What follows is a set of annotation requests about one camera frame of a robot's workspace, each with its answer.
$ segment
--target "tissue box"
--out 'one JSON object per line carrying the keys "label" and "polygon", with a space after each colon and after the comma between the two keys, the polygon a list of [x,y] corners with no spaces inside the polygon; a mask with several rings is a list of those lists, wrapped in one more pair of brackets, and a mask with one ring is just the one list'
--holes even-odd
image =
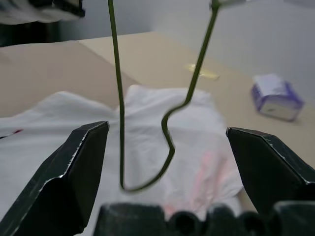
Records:
{"label": "tissue box", "polygon": [[274,74],[254,77],[252,98],[261,114],[287,121],[294,121],[304,106],[292,85]]}

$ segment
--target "beige table surface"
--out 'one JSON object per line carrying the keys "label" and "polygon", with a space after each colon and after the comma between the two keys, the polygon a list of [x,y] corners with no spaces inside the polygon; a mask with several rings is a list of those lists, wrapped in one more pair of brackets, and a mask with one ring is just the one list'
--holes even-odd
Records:
{"label": "beige table surface", "polygon": [[[111,37],[80,42],[114,64]],[[198,54],[157,32],[120,36],[119,49],[122,71],[138,83],[154,88],[187,87],[191,72],[184,66],[195,63]],[[315,168],[313,108],[306,106],[293,123],[261,116],[250,96],[251,77],[211,59],[205,60],[203,68],[219,74],[220,78],[213,81],[200,77],[197,87],[213,95],[228,126],[274,134]],[[254,209],[245,191],[239,197],[245,209]]]}

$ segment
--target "black object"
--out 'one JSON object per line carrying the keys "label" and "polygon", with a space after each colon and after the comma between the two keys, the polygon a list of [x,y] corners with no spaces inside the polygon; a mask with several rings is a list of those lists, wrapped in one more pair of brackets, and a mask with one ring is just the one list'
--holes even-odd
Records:
{"label": "black object", "polygon": [[100,181],[108,123],[75,129],[28,182],[0,222],[1,236],[83,232]]}
{"label": "black object", "polygon": [[[74,130],[0,222],[0,235],[81,233],[95,201],[107,132],[103,121]],[[239,128],[226,134],[259,214],[235,217],[213,206],[204,222],[190,212],[177,212],[166,222],[159,206],[104,205],[94,236],[314,236],[314,169],[273,135]]]}

